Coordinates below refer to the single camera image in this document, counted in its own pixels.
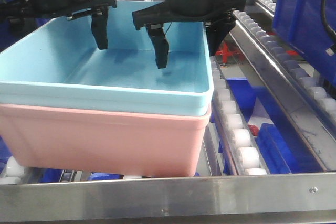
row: pink plastic bin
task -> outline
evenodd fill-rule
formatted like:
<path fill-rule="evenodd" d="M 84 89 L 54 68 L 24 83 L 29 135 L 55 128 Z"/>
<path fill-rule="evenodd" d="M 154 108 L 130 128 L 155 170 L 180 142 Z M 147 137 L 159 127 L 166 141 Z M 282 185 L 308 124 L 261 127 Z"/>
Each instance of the pink plastic bin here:
<path fill-rule="evenodd" d="M 24 166 L 194 176 L 204 116 L 0 104 L 0 135 Z"/>

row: plastic bin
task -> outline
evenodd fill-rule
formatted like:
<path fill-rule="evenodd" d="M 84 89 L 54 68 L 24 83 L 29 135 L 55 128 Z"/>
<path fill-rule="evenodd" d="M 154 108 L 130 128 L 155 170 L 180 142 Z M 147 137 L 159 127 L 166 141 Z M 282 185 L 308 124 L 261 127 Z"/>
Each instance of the plastic bin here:
<path fill-rule="evenodd" d="M 336 56 L 326 53 L 333 42 L 323 28 L 320 9 L 321 0 L 277 0 L 273 28 L 336 85 Z M 336 0 L 327 0 L 326 11 L 328 22 L 336 29 Z"/>
<path fill-rule="evenodd" d="M 202 116 L 0 104 L 0 134 L 24 166 L 149 177 L 194 176 Z"/>
<path fill-rule="evenodd" d="M 171 115 L 204 115 L 213 82 L 203 23 L 173 23 L 169 63 L 132 11 L 155 2 L 118 1 L 109 49 L 97 49 L 91 18 L 52 20 L 0 54 L 0 103 Z"/>

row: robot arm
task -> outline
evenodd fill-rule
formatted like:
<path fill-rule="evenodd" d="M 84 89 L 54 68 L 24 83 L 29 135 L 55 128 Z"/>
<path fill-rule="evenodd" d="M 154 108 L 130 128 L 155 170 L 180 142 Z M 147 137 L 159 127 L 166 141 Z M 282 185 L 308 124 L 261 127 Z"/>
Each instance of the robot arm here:
<path fill-rule="evenodd" d="M 146 27 L 152 40 L 158 68 L 166 68 L 169 43 L 163 24 L 170 22 L 200 22 L 207 27 L 210 53 L 213 54 L 224 37 L 235 26 L 232 10 L 243 11 L 245 0 L 165 0 L 152 7 L 133 12 L 137 30 Z"/>
<path fill-rule="evenodd" d="M 115 0 L 14 0 L 0 5 L 0 17 L 55 18 L 67 16 L 74 20 L 92 16 L 91 30 L 99 49 L 107 49 L 106 24 L 109 6 Z"/>

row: blue bin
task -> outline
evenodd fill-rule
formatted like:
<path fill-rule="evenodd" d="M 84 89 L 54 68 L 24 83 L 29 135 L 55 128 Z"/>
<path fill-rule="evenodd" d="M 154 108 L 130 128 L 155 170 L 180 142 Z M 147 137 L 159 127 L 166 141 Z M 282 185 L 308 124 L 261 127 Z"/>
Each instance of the blue bin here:
<path fill-rule="evenodd" d="M 277 0 L 273 28 L 335 85 L 336 55 L 326 53 L 333 42 L 323 28 L 320 9 L 321 0 Z M 327 0 L 326 12 L 329 24 L 336 29 L 336 0 Z"/>
<path fill-rule="evenodd" d="M 213 82 L 203 23 L 173 23 L 166 69 L 158 69 L 145 28 L 132 12 L 155 2 L 118 1 L 110 9 L 109 49 L 97 49 L 91 18 L 52 20 L 0 54 L 0 103 L 201 116 Z"/>

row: metal rail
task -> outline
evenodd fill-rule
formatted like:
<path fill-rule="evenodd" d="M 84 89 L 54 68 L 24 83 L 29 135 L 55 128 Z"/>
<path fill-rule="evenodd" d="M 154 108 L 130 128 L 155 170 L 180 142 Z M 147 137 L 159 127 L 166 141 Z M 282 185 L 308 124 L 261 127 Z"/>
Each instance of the metal rail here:
<path fill-rule="evenodd" d="M 270 213 L 277 213 L 274 216 L 281 223 L 301 223 L 312 216 L 307 211 L 316 211 L 315 223 L 332 223 L 336 221 L 335 180 L 336 173 L 324 173 L 8 185 L 0 187 L 0 220 L 94 223 L 203 216 L 206 222 L 218 215 L 219 222 L 233 218 L 242 223 L 255 214 L 252 223 L 268 223 Z"/>
<path fill-rule="evenodd" d="M 322 170 L 336 170 L 336 159 L 331 154 L 336 153 L 335 128 L 321 122 L 325 113 L 275 59 L 274 52 L 277 50 L 265 47 L 250 28 L 237 18 L 237 25 L 230 35 L 285 115 L 282 119 L 286 128 L 280 131 L 292 134 L 287 143 L 293 144 L 294 138 L 303 143 L 301 149 L 296 146 L 297 158 L 303 163 L 308 162 L 310 152 Z"/>

